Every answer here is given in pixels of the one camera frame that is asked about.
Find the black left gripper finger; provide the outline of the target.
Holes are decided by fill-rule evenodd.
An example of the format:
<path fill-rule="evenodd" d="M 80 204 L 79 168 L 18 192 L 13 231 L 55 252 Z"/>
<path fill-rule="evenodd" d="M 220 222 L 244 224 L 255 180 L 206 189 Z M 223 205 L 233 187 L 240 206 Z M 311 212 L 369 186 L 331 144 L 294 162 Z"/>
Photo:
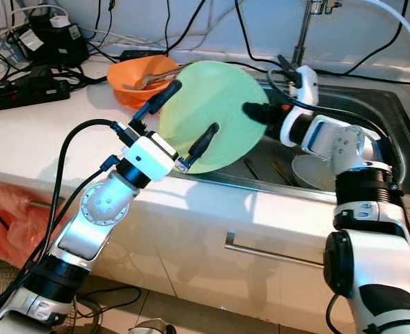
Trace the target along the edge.
<path fill-rule="evenodd" d="M 218 130 L 219 124 L 217 122 L 212 123 L 211 125 L 209 125 L 207 130 L 205 130 L 205 133 L 202 134 L 202 136 L 192 144 L 192 146 L 188 150 L 189 155 L 187 156 L 188 170 L 191 170 L 196 160 L 199 160 L 204 155 Z"/>
<path fill-rule="evenodd" d="M 146 125 L 142 120 L 147 115 L 154 115 L 182 88 L 182 82 L 179 79 L 174 79 L 169 86 L 163 91 L 153 95 L 144 105 L 136 112 L 136 132 L 143 134 L 146 131 Z"/>

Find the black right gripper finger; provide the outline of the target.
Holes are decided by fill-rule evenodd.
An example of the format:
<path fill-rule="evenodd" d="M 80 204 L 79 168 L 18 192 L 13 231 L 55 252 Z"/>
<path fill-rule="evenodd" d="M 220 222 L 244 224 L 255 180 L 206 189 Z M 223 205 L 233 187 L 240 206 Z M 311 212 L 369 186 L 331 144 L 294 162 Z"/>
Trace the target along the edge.
<path fill-rule="evenodd" d="M 271 103 L 245 102 L 242 111 L 247 118 L 262 125 L 270 125 L 274 121 L 274 105 Z"/>

